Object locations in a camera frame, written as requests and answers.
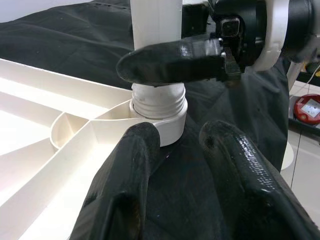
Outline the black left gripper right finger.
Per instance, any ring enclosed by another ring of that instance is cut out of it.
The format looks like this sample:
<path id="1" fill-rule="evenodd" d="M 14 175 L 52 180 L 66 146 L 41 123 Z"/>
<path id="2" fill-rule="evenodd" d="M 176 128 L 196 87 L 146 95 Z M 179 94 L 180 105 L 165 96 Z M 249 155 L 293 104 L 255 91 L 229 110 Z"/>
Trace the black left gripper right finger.
<path id="1" fill-rule="evenodd" d="M 317 240 L 320 231 L 279 171 L 234 125 L 206 122 L 199 143 L 233 240 Z"/>

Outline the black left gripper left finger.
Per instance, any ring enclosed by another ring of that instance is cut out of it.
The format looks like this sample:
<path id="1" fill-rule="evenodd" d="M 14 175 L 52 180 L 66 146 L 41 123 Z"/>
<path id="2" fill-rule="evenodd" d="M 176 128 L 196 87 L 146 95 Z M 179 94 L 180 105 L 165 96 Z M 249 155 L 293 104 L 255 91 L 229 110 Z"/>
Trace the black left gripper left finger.
<path id="1" fill-rule="evenodd" d="M 152 123 L 131 126 L 95 174 L 71 239 L 143 239 L 148 183 L 159 153 L 160 135 Z"/>

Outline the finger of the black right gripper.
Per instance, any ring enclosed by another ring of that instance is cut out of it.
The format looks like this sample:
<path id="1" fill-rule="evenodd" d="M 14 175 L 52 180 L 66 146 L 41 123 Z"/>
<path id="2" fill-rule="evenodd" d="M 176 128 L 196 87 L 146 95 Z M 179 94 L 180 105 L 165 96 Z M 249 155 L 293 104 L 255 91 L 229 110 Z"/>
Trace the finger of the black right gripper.
<path id="1" fill-rule="evenodd" d="M 225 58 L 217 39 L 183 39 L 149 45 L 122 57 L 116 71 L 126 82 L 154 87 L 227 78 Z"/>

